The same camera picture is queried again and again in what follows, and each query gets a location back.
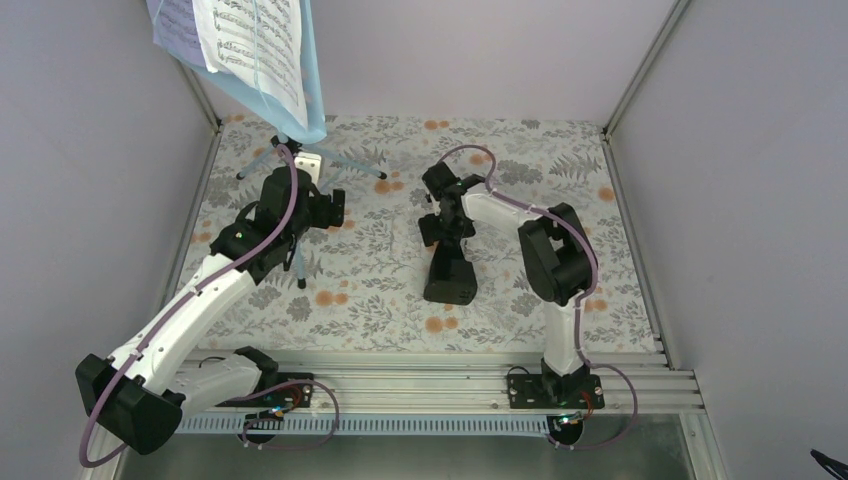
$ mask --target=sheet music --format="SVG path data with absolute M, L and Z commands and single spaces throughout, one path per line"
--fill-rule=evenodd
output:
M 197 66 L 204 66 L 203 50 L 194 24 L 192 0 L 147 0 L 147 11 L 151 21 L 156 16 L 159 3 L 159 17 L 153 26 L 153 43 L 165 50 L 181 56 L 183 60 Z
M 259 33 L 254 52 L 254 0 L 194 0 L 203 59 L 210 72 L 229 71 L 253 86 L 257 66 L 262 92 L 308 126 L 300 70 L 299 0 L 255 0 Z

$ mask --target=black mounting plate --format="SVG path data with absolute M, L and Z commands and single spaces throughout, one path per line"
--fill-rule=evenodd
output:
M 604 394 L 595 393 L 601 387 L 601 379 L 597 375 L 589 375 L 580 388 L 574 390 L 562 403 L 557 403 L 548 395 L 542 386 L 541 374 L 511 373 L 506 376 L 507 392 L 509 393 L 509 408 L 516 410 L 542 409 L 575 409 L 586 410 L 586 400 L 581 392 L 589 395 L 595 410 L 604 408 Z
M 303 373 L 303 372 L 277 372 L 277 380 L 273 383 L 274 385 L 278 385 L 283 382 L 288 382 L 290 380 L 314 380 L 315 375 L 311 373 Z M 310 402 L 312 401 L 312 394 L 314 393 L 314 388 L 311 388 L 309 393 L 303 393 L 303 387 L 306 385 L 295 385 L 292 388 L 296 388 L 300 391 L 300 403 L 297 405 L 297 408 L 309 408 Z M 280 390 L 277 392 L 269 393 L 268 395 L 257 398 L 255 400 L 248 400 L 245 402 L 224 402 L 219 404 L 219 407 L 248 407 L 248 408 L 274 408 L 277 406 L 283 406 L 287 402 L 292 401 L 292 394 L 290 389 Z

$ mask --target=sheet of paper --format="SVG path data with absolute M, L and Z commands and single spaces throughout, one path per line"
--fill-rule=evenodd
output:
M 153 25 L 153 43 L 159 45 L 169 52 L 176 53 L 183 60 L 202 67 L 206 64 L 203 59 L 203 50 L 200 48 L 200 39 L 197 36 L 197 28 L 194 24 L 194 9 L 192 0 L 147 0 L 147 11 L 150 12 L 150 20 L 155 18 Z
M 258 80 L 262 92 L 277 99 L 306 128 L 300 1 L 194 0 L 193 6 L 207 70 L 229 71 L 254 88 Z

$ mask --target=gray floor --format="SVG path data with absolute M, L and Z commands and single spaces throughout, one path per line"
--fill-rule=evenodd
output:
M 592 418 L 582 442 L 609 438 L 622 424 Z M 674 415 L 642 416 L 620 443 L 589 452 L 555 451 L 521 437 L 338 437 L 309 452 L 261 452 L 234 436 L 178 435 L 149 456 L 126 455 L 121 471 L 122 480 L 693 478 Z

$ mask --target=floral tablecloth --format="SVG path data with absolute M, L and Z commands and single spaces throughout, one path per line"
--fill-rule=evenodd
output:
M 377 166 L 379 180 L 346 169 L 333 185 L 347 192 L 341 228 L 305 235 L 306 290 L 294 269 L 278 267 L 238 302 L 201 348 L 323 349 L 412 352 L 541 352 L 541 301 L 524 274 L 518 244 L 487 225 L 464 244 L 479 290 L 468 306 L 422 299 L 432 248 L 417 220 L 430 207 L 421 175 L 446 150 L 486 145 L 498 157 L 499 190 L 540 206 L 566 202 L 586 227 L 600 262 L 598 292 L 586 305 L 584 341 L 595 352 L 654 351 L 598 129 L 589 123 L 537 120 L 327 117 L 321 146 Z M 258 198 L 274 158 L 244 180 L 236 173 L 268 145 L 274 129 L 252 116 L 228 119 L 195 226 L 181 281 L 209 251 L 217 232 Z M 489 159 L 454 155 L 459 176 L 485 174 Z M 339 168 L 325 168 L 328 178 Z

